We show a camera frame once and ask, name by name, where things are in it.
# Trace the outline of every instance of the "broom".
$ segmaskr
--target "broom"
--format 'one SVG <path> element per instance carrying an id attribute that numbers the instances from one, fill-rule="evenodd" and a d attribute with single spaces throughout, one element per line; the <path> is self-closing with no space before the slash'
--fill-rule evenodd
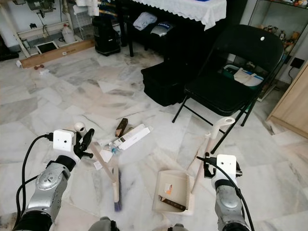
<path id="1" fill-rule="evenodd" d="M 86 133 L 86 126 L 82 122 L 78 122 L 74 125 L 75 131 L 79 132 L 79 134 L 83 137 Z M 101 154 L 98 152 L 96 149 L 95 145 L 91 142 L 89 145 L 90 149 L 92 150 L 93 154 L 95 155 L 96 159 L 100 162 L 102 165 L 103 169 L 109 176 L 111 182 L 112 182 L 112 187 L 114 191 L 114 203 L 115 203 L 115 211 L 119 212 L 122 210 L 122 204 L 121 204 L 121 173 L 119 171 L 119 166 L 118 162 L 116 161 L 116 165 L 114 166 L 112 172 L 109 170 L 108 164 L 103 160 Z"/>

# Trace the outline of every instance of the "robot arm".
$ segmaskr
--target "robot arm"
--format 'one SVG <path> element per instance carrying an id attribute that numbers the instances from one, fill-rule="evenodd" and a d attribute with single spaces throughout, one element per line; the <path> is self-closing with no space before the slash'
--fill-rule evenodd
<path id="1" fill-rule="evenodd" d="M 242 201 L 235 190 L 235 186 L 230 179 L 237 185 L 236 177 L 241 176 L 242 172 L 233 155 L 217 155 L 217 158 L 197 157 L 204 162 L 204 176 L 212 179 L 212 186 L 216 189 L 215 212 L 218 217 L 219 231 L 250 231 L 242 214 Z M 209 170 L 209 165 L 214 165 L 222 169 L 228 176 L 227 178 L 220 170 Z M 187 231 L 181 224 L 169 228 L 168 231 Z"/>
<path id="2" fill-rule="evenodd" d="M 71 135 L 69 140 L 66 136 L 68 133 Z M 59 213 L 61 198 L 67 187 L 70 172 L 76 165 L 76 156 L 78 159 L 83 156 L 93 157 L 93 154 L 85 152 L 94 134 L 93 129 L 87 132 L 81 144 L 79 143 L 81 135 L 73 131 L 60 130 L 59 139 L 55 134 L 59 134 L 59 130 L 57 133 L 54 132 L 54 147 L 55 142 L 61 141 L 65 137 L 63 144 L 58 147 L 61 150 L 68 151 L 69 156 L 58 156 L 55 161 L 50 161 L 46 169 L 38 175 L 35 192 L 13 231 L 48 231 Z M 75 156 L 70 154 L 71 145 L 74 146 Z"/>

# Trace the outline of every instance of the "plastic bottle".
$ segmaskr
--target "plastic bottle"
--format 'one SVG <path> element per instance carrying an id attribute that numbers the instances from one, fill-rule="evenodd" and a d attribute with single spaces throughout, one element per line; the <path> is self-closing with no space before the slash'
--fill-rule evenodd
<path id="1" fill-rule="evenodd" d="M 109 143 L 109 148 L 110 148 L 110 151 L 114 155 L 119 155 L 120 154 L 120 149 L 118 147 L 116 147 L 112 142 Z"/>
<path id="2" fill-rule="evenodd" d="M 75 42 L 73 31 L 66 24 L 63 25 L 62 35 L 66 43 Z"/>

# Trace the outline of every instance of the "red object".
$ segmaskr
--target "red object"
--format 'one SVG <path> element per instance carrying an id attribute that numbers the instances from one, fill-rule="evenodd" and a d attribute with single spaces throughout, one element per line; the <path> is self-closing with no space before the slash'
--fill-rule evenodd
<path id="1" fill-rule="evenodd" d="M 41 65 L 39 65 L 39 66 L 34 66 L 34 70 L 38 70 L 39 68 L 44 68 L 44 65 L 41 64 Z"/>

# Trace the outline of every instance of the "black folding chair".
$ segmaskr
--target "black folding chair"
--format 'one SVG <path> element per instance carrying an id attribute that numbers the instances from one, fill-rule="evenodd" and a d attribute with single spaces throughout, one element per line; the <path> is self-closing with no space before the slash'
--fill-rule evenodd
<path id="1" fill-rule="evenodd" d="M 218 73 L 217 70 L 208 67 L 205 68 L 205 66 L 208 66 L 210 56 L 213 52 L 239 56 L 247 61 L 253 62 L 254 65 L 262 68 L 267 74 L 266 76 L 262 76 L 264 80 L 258 85 L 257 89 L 253 90 L 234 79 L 225 77 L 223 74 Z M 180 111 L 185 107 L 205 122 L 213 125 L 185 105 L 189 98 L 196 100 L 221 116 L 231 116 L 240 110 L 240 113 L 235 118 L 235 122 L 225 132 L 220 130 L 223 136 L 211 151 L 213 154 L 243 113 L 246 113 L 246 116 L 241 126 L 245 125 L 262 87 L 266 84 L 274 69 L 281 61 L 282 56 L 283 44 L 276 35 L 246 25 L 236 25 L 227 28 L 215 42 L 212 51 L 198 74 L 198 78 L 185 85 L 184 92 L 186 97 L 172 123 L 175 122 Z"/>

